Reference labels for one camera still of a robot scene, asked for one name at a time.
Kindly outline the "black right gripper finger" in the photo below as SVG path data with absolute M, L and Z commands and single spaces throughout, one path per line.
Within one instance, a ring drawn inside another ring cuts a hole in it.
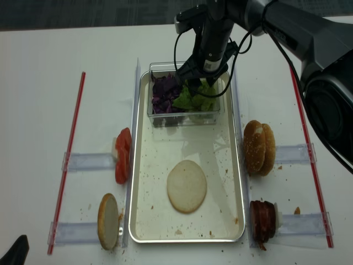
M 194 97 L 199 93 L 199 87 L 202 85 L 202 82 L 199 78 L 187 79 L 185 85 L 187 86 L 190 95 Z
M 209 85 L 209 87 L 213 87 L 214 84 L 216 83 L 217 79 L 214 77 L 208 77 L 206 78 L 207 84 Z

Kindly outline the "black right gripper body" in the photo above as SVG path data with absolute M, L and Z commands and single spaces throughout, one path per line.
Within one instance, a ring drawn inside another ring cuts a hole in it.
M 191 56 L 175 71 L 180 84 L 194 78 L 218 79 L 228 70 L 228 60 L 238 53 L 238 46 L 230 41 L 234 23 L 228 18 L 214 20 L 210 13 L 197 33 Z

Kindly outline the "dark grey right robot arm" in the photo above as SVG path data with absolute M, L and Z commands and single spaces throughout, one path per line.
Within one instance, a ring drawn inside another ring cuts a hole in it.
M 238 53 L 233 26 L 272 35 L 302 63 L 301 93 L 308 119 L 336 152 L 352 160 L 352 25 L 332 22 L 279 1 L 208 1 L 174 18 L 176 32 L 193 29 L 192 55 L 178 69 L 180 81 L 214 82 Z

